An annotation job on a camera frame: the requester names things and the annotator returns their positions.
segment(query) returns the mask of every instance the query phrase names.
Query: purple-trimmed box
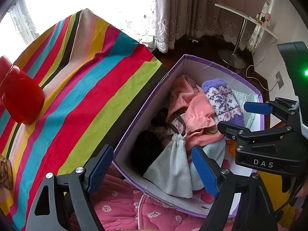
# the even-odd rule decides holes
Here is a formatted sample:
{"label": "purple-trimmed box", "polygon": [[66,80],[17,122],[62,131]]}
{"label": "purple-trimmed box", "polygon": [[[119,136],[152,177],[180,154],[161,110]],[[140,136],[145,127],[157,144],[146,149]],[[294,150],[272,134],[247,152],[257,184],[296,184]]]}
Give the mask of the purple-trimmed box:
{"label": "purple-trimmed box", "polygon": [[[174,207],[184,213],[205,218],[211,208],[211,204],[205,204],[198,197],[186,199],[165,194],[153,183],[134,172],[128,161],[131,148],[133,147],[137,135],[141,131],[149,128],[151,119],[156,112],[164,106],[166,99],[169,98],[170,87],[172,86],[174,80],[183,74],[188,75],[199,86],[201,86],[201,84],[206,80],[221,78],[227,82],[233,90],[246,94],[257,94],[259,102],[263,102],[260,91],[236,73],[214,62],[210,62],[192,55],[184,55],[161,79],[156,88],[148,97],[145,104],[140,109],[139,113],[136,115],[135,119],[115,149],[115,159],[113,163],[130,183],[135,185],[139,190],[147,195],[150,195],[158,201],[161,201],[164,204]],[[250,129],[251,131],[263,130],[264,116],[256,114]],[[234,158],[230,156],[228,152],[225,152],[225,159],[229,160],[230,169],[235,174],[249,176],[252,172],[254,172],[250,168],[236,165],[234,163]],[[236,215],[239,200],[240,193],[237,193],[234,196],[229,217],[234,217]]]}

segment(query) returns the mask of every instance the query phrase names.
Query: purple and white knitted fabric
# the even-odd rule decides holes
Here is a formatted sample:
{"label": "purple and white knitted fabric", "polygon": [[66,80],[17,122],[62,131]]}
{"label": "purple and white knitted fabric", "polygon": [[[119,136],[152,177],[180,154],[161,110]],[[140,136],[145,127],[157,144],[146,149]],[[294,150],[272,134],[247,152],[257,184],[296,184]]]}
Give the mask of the purple and white knitted fabric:
{"label": "purple and white knitted fabric", "polygon": [[202,89],[219,121],[244,126],[243,111],[232,89],[222,79],[206,81]]}

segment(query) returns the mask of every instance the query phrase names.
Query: yellow stripe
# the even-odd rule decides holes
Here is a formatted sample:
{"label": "yellow stripe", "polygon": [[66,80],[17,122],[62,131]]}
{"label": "yellow stripe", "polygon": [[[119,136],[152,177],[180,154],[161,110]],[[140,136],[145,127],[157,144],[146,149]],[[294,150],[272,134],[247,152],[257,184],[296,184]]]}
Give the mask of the yellow stripe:
{"label": "yellow stripe", "polygon": [[13,126],[13,128],[12,128],[12,131],[11,131],[11,134],[10,134],[10,136],[9,136],[9,139],[7,140],[7,144],[5,145],[4,150],[3,150],[3,152],[2,152],[2,155],[3,155],[4,157],[7,156],[7,150],[9,149],[9,145],[10,145],[10,142],[11,142],[11,139],[12,139],[12,136],[13,136],[13,134],[14,134],[14,131],[15,131],[16,126],[17,126],[17,122],[15,122],[15,124],[14,124],[14,126]]}
{"label": "yellow stripe", "polygon": [[124,109],[149,81],[160,65],[161,62],[153,57],[150,62],[146,61],[143,63],[142,66],[128,79],[128,81],[97,114],[93,122],[69,154],[65,163],[59,169],[58,175],[70,173],[72,169],[75,169],[78,166],[83,166],[86,163],[97,145],[104,138]]}
{"label": "yellow stripe", "polygon": [[[92,45],[90,49],[90,54],[89,56],[94,56],[95,50],[98,50],[97,52],[100,52],[103,46],[104,38],[105,38],[105,32],[107,27],[109,26],[108,23],[106,23],[104,20],[98,20],[96,25],[95,25],[95,31],[96,34],[93,35],[93,40],[92,40]],[[41,110],[40,115],[38,116],[37,119],[40,119],[43,114],[46,112],[47,108],[50,106],[52,101],[55,99],[55,97],[59,94],[59,92],[62,90],[62,88],[67,84],[67,82],[70,80],[70,78],[84,65],[84,63],[80,64],[68,77],[63,80],[59,86],[51,93],[51,95],[45,99],[43,108]],[[24,137],[21,141],[20,146],[18,147],[18,152],[16,154],[14,164],[12,166],[12,173],[13,173],[13,189],[11,190],[10,196],[7,198],[7,200],[3,203],[0,204],[0,208],[2,209],[3,213],[7,215],[10,212],[10,207],[13,204],[13,197],[14,197],[14,188],[15,188],[15,183],[16,183],[16,174],[18,172],[18,167],[21,161],[21,158],[23,156],[23,153],[25,151],[25,148],[27,146],[28,138],[29,136],[33,133],[34,127],[36,124],[35,120],[31,125],[29,125],[25,132],[24,132]]]}
{"label": "yellow stripe", "polygon": [[46,30],[34,42],[32,42],[26,48],[26,50],[17,58],[14,64],[22,69],[27,64],[27,62],[30,60],[31,56],[33,56],[35,51],[41,46],[41,44],[45,41],[45,39],[50,35],[54,27],[55,25],[52,26],[50,29]]}
{"label": "yellow stripe", "polygon": [[62,57],[64,55],[64,52],[65,52],[65,49],[66,49],[66,46],[67,46],[67,42],[68,42],[68,39],[70,38],[70,33],[72,32],[72,29],[73,29],[73,25],[74,25],[74,22],[75,22],[75,19],[76,19],[76,14],[73,14],[71,17],[70,17],[70,21],[68,22],[68,26],[67,26],[67,30],[66,30],[66,33],[65,33],[65,36],[64,36],[64,41],[62,42],[62,45],[61,45],[61,48],[58,52],[58,55],[56,57],[56,59],[54,60],[54,63],[52,64],[52,66],[50,67],[50,69],[48,70],[47,74],[45,75],[44,79],[41,81],[41,83],[39,84],[40,86],[42,86],[46,81],[47,79],[56,71],[56,69],[59,67],[59,64],[62,60]]}

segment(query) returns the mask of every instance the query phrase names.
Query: metal table leg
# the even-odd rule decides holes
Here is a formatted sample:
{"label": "metal table leg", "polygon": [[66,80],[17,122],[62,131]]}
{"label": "metal table leg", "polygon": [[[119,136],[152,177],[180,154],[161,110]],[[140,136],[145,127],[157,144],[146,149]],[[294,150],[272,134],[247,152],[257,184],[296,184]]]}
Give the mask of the metal table leg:
{"label": "metal table leg", "polygon": [[218,50],[218,55],[220,56],[220,58],[223,59],[228,65],[231,65],[232,67],[235,67],[237,69],[244,69],[246,67],[245,61],[238,54],[236,54],[236,51],[238,50],[238,46],[244,33],[246,23],[247,19],[244,18],[242,28],[240,30],[240,33],[238,34],[238,40],[236,42],[235,49],[233,52],[228,49]]}

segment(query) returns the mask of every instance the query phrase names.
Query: blue gripper pad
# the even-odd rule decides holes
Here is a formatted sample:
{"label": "blue gripper pad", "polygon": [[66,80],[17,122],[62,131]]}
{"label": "blue gripper pad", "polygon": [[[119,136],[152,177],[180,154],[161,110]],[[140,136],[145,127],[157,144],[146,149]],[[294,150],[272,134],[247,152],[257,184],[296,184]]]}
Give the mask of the blue gripper pad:
{"label": "blue gripper pad", "polygon": [[244,109],[246,112],[261,115],[269,115],[273,113],[273,108],[270,105],[260,102],[245,102]]}
{"label": "blue gripper pad", "polygon": [[100,188],[112,160],[113,148],[109,146],[89,176],[89,183],[86,190],[89,195],[96,193]]}
{"label": "blue gripper pad", "polygon": [[219,194],[217,178],[196,147],[192,148],[192,160],[206,191],[217,198]]}

